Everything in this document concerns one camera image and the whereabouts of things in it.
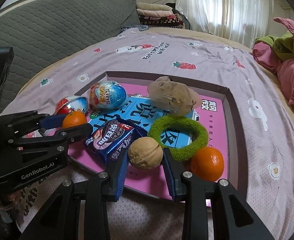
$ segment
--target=pink blanket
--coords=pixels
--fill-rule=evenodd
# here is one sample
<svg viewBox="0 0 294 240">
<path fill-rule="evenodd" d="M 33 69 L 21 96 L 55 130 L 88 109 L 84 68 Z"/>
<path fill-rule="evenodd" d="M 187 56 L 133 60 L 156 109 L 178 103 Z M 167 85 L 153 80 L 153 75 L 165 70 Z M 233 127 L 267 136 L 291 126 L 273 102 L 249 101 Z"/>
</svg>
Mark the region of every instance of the pink blanket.
<svg viewBox="0 0 294 240">
<path fill-rule="evenodd" d="M 274 18 L 274 21 L 286 26 L 294 36 L 293 20 L 277 17 Z M 278 76 L 285 98 L 290 105 L 294 105 L 294 59 L 282 62 L 274 50 L 263 42 L 258 42 L 254 45 L 253 57 L 260 65 Z"/>
</svg>

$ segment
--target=bolt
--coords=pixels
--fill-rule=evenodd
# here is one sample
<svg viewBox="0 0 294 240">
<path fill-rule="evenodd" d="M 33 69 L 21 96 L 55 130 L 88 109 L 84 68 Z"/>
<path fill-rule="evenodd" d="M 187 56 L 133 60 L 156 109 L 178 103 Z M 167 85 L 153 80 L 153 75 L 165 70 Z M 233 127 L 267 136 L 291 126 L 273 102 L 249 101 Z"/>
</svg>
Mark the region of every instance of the bolt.
<svg viewBox="0 0 294 240">
<path fill-rule="evenodd" d="M 106 171 L 102 171 L 100 173 L 98 173 L 98 177 L 100 177 L 101 179 L 104 179 L 108 176 L 108 173 Z"/>
<path fill-rule="evenodd" d="M 190 171 L 185 171 L 184 173 L 183 173 L 183 176 L 185 177 L 185 178 L 191 178 L 192 177 L 192 173 L 190 172 Z"/>
<path fill-rule="evenodd" d="M 63 146 L 58 146 L 58 147 L 57 147 L 57 151 L 60 151 L 60 152 L 62 152 L 64 149 L 65 149 L 65 148 L 64 148 Z"/>
<path fill-rule="evenodd" d="M 220 181 L 219 181 L 219 184 L 220 185 L 222 185 L 223 187 L 226 187 L 226 186 L 228 186 L 228 180 L 226 180 L 226 179 L 221 179 Z"/>
<path fill-rule="evenodd" d="M 68 186 L 70 186 L 70 185 L 71 185 L 71 180 L 67 179 L 67 180 L 64 180 L 64 181 L 63 181 L 63 186 L 64 186 L 64 187 L 68 187 Z"/>
</svg>

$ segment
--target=green fuzzy ring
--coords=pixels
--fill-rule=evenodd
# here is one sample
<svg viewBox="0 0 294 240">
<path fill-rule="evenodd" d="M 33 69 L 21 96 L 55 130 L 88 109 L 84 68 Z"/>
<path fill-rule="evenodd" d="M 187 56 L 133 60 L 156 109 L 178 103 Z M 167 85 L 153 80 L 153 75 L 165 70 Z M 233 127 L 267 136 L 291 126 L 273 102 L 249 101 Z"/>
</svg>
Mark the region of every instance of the green fuzzy ring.
<svg viewBox="0 0 294 240">
<path fill-rule="evenodd" d="M 205 127 L 195 120 L 181 116 L 165 115 L 156 119 L 148 132 L 148 136 L 155 139 L 162 148 L 167 147 L 161 142 L 160 135 L 170 128 L 192 133 L 196 136 L 196 140 L 190 145 L 183 148 L 170 148 L 171 155 L 176 161 L 189 160 L 198 149 L 205 147 L 208 143 L 208 133 Z"/>
</svg>

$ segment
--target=white sheer curtain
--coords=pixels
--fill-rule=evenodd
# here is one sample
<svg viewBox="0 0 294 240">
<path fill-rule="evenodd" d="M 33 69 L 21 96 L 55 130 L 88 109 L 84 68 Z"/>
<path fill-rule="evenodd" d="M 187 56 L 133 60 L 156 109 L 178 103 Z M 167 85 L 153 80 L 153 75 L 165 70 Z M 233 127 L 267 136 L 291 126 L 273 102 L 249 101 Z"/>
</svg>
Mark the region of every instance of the white sheer curtain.
<svg viewBox="0 0 294 240">
<path fill-rule="evenodd" d="M 251 48 L 268 34 L 274 0 L 177 0 L 194 31 L 212 33 Z"/>
</svg>

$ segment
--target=quilted headboard cover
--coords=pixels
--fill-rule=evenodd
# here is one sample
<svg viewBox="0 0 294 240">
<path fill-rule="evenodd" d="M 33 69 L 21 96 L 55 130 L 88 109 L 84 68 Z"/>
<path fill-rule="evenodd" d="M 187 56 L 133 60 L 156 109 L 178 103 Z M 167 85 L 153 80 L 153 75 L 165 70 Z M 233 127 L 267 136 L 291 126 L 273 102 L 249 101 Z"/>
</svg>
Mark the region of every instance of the quilted headboard cover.
<svg viewBox="0 0 294 240">
<path fill-rule="evenodd" d="M 129 25 L 140 25 L 136 0 L 36 0 L 1 16 L 0 47 L 15 57 L 0 112 L 36 73 Z"/>
</svg>

